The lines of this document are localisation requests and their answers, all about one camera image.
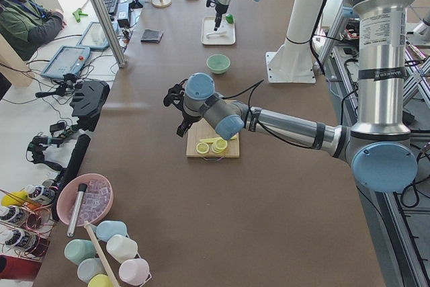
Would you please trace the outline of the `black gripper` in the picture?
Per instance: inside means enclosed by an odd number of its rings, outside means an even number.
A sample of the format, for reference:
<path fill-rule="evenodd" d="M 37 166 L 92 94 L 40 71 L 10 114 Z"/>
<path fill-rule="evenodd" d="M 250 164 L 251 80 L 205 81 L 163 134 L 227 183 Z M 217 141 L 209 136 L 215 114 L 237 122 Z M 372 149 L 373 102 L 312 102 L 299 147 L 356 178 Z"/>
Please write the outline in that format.
<path fill-rule="evenodd" d="M 177 127 L 176 132 L 181 138 L 183 138 L 187 131 L 192 127 L 193 123 L 199 122 L 202 119 L 201 116 L 192 116 L 190 113 L 185 111 L 185 82 L 186 80 L 182 80 L 180 83 L 177 83 L 168 89 L 167 94 L 163 99 L 163 104 L 165 107 L 169 107 L 171 104 L 173 104 L 182 113 L 183 121 Z"/>
<path fill-rule="evenodd" d="M 206 7 L 214 7 L 216 16 L 214 18 L 214 31 L 218 31 L 222 22 L 222 15 L 228 11 L 228 0 L 206 0 Z"/>

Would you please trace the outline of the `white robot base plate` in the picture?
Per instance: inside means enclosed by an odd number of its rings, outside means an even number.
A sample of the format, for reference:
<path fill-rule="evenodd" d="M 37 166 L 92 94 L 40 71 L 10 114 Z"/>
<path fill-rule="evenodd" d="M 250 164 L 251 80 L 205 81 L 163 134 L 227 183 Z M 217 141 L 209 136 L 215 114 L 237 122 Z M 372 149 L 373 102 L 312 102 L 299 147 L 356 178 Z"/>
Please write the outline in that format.
<path fill-rule="evenodd" d="M 309 43 L 282 44 L 276 52 L 266 52 L 270 83 L 316 83 Z"/>

